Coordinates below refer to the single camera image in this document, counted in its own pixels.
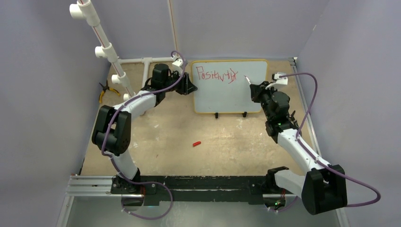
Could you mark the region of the yellow-framed whiteboard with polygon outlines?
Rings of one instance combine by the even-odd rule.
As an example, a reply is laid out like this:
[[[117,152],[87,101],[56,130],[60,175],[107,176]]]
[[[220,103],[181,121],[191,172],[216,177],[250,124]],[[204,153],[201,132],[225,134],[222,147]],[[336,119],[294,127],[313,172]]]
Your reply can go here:
[[[261,106],[251,100],[246,75],[252,84],[267,80],[269,62],[262,59],[209,60],[191,63],[191,81],[198,87],[193,93],[198,114],[258,113]]]

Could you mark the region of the red marker cap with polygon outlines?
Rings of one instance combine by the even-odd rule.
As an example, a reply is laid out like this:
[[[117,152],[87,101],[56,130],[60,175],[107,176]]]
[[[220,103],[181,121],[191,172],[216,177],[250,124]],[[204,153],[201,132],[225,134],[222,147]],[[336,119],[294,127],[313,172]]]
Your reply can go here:
[[[198,146],[198,145],[200,145],[200,144],[201,144],[201,141],[197,141],[197,142],[193,143],[192,146],[193,146],[193,147],[196,147],[196,146]]]

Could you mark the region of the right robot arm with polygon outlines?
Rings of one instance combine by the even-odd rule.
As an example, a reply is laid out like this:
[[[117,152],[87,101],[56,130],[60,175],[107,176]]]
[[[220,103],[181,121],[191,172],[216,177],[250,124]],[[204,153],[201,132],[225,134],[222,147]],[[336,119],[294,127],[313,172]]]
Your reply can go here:
[[[251,100],[262,107],[267,118],[267,134],[291,155],[304,174],[297,175],[287,167],[270,169],[266,188],[270,192],[290,191],[301,199],[312,215],[347,206],[344,169],[340,165],[331,165],[313,151],[298,133],[294,115],[289,113],[290,97],[269,85],[267,81],[250,84]]]

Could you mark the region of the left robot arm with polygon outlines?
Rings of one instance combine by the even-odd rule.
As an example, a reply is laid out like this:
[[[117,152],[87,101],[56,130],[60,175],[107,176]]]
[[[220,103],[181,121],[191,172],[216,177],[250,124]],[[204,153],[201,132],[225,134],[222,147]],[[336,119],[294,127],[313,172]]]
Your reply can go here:
[[[172,66],[158,63],[152,76],[134,97],[114,106],[101,106],[92,134],[95,144],[103,156],[108,157],[123,179],[122,186],[128,193],[140,190],[139,168],[129,154],[131,143],[131,122],[146,111],[159,105],[167,92],[188,95],[197,90],[185,72],[186,61],[175,60]]]

